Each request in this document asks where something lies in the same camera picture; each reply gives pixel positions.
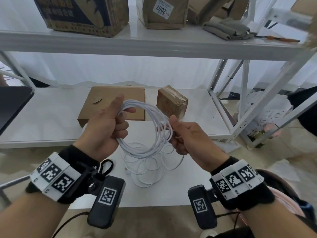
hand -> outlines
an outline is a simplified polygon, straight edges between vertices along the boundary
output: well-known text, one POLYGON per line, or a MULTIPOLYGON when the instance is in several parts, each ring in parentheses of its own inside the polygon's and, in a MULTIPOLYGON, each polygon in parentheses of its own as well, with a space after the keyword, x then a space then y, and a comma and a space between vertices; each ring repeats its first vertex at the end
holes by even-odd
POLYGON ((170 125, 174 131, 170 143, 177 153, 189 154, 204 170, 212 172, 229 158, 197 123, 179 122, 176 116, 172 115, 170 125))
MULTIPOLYGON (((117 138, 124 139, 128 135, 126 129, 129 123, 125 120, 126 113, 122 112, 117 116, 123 100, 124 95, 120 93, 109 107, 96 112, 73 145, 99 162, 109 157, 119 145, 117 138)), ((125 111, 135 113, 136 109, 128 108, 125 111)))

blue printed cardboard box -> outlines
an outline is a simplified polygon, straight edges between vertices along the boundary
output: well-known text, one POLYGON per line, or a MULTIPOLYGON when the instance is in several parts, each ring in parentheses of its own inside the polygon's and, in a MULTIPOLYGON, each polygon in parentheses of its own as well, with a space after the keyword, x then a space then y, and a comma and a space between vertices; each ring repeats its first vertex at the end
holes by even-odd
POLYGON ((46 26, 113 37, 129 22, 128 0, 34 0, 46 26))

person's left hand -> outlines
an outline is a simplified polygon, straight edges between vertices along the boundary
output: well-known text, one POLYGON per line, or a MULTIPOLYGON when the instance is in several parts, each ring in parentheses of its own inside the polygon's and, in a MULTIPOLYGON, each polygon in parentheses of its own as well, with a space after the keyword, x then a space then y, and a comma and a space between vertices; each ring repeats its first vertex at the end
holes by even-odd
MULTIPOLYGON (((73 145, 99 162, 109 157, 119 145, 116 139, 128 135, 126 113, 117 116, 123 100, 124 95, 120 93, 108 107, 96 112, 73 145)), ((136 109, 128 108, 125 111, 135 113, 136 109)))

folded gray cloth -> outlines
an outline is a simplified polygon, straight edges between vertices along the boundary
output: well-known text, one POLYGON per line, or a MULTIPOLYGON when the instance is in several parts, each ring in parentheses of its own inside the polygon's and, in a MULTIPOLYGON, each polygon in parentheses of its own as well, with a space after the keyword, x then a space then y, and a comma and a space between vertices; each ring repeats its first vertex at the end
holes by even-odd
POLYGON ((254 37, 254 34, 250 33, 250 28, 230 17, 220 22, 212 18, 203 24, 203 29, 225 40, 242 40, 254 37))

person's right hand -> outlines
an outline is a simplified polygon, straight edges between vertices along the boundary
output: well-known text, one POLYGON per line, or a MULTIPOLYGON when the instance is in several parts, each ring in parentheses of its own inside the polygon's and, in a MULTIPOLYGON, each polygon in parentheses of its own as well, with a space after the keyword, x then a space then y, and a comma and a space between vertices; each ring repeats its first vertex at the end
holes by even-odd
POLYGON ((189 154, 204 170, 212 172, 229 158, 197 123, 179 122, 176 116, 172 115, 170 125, 173 129, 170 143, 177 153, 189 154))

